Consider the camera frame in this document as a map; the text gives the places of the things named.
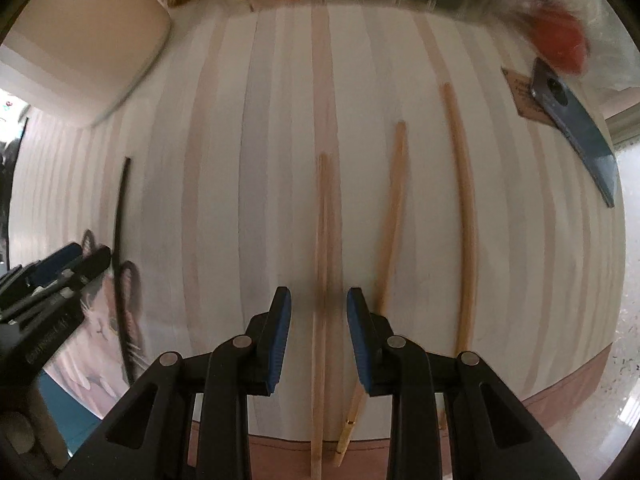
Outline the teal cabinet door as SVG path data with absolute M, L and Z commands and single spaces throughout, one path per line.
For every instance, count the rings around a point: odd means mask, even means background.
M 62 434 L 68 455 L 73 456 L 100 426 L 101 419 L 76 401 L 45 372 L 38 376 L 38 390 Z

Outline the black chopstick curved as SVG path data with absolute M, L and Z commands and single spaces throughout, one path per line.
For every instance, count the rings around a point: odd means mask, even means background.
M 132 385 L 134 378 L 134 363 L 131 362 L 129 355 L 129 334 L 127 327 L 127 317 L 125 309 L 124 296 L 122 296 L 122 224 L 124 223 L 126 193 L 128 179 L 130 174 L 131 158 L 126 157 L 122 164 L 122 173 L 120 174 L 117 204 L 115 212 L 115 224 L 113 233 L 112 247 L 112 269 L 114 272 L 114 294 L 115 294 L 115 312 L 118 331 L 118 340 L 120 353 L 122 354 L 122 362 L 124 363 L 124 373 L 128 385 Z

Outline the wooden chopstick green tip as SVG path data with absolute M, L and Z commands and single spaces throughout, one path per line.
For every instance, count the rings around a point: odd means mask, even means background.
M 454 355 L 472 349 L 478 281 L 478 229 L 475 188 L 466 132 L 454 86 L 445 82 L 440 95 L 446 108 L 454 164 L 457 170 L 460 229 L 461 278 L 458 330 Z

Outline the beige cylindrical utensil holder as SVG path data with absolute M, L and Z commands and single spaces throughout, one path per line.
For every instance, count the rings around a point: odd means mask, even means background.
M 158 0 L 28 0 L 1 41 L 1 87 L 77 127 L 126 99 L 168 39 Z

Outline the striped cat table mat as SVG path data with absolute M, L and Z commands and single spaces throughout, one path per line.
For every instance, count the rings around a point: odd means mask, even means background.
M 257 479 L 310 473 L 314 390 L 332 457 L 358 377 L 360 288 L 429 352 L 477 352 L 544 426 L 604 372 L 624 275 L 606 206 L 525 102 L 536 54 L 499 25 L 377 6 L 229 18 L 176 12 L 164 52 L 104 122 L 35 110 L 17 155 L 9 255 L 119 240 L 48 374 L 103 416 L 137 370 L 241 333 L 292 295 L 276 391 L 248 404 Z

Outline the dark blue smartphone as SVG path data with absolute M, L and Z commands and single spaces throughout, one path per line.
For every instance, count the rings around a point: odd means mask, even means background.
M 614 208 L 618 188 L 612 148 L 564 80 L 542 58 L 533 66 L 530 94 L 576 152 L 608 208 Z

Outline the brown card label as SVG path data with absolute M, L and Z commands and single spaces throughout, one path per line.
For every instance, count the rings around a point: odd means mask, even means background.
M 510 68 L 506 67 L 503 67 L 501 70 L 504 78 L 506 78 L 506 83 L 511 91 L 518 114 L 533 122 L 555 127 L 555 122 L 532 96 L 529 76 L 520 74 L 516 70 L 510 70 Z

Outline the red object in bag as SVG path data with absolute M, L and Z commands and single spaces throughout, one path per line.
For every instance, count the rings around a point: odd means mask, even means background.
M 529 20 L 528 39 L 555 70 L 580 75 L 587 65 L 589 44 L 580 21 L 556 6 L 541 6 Z

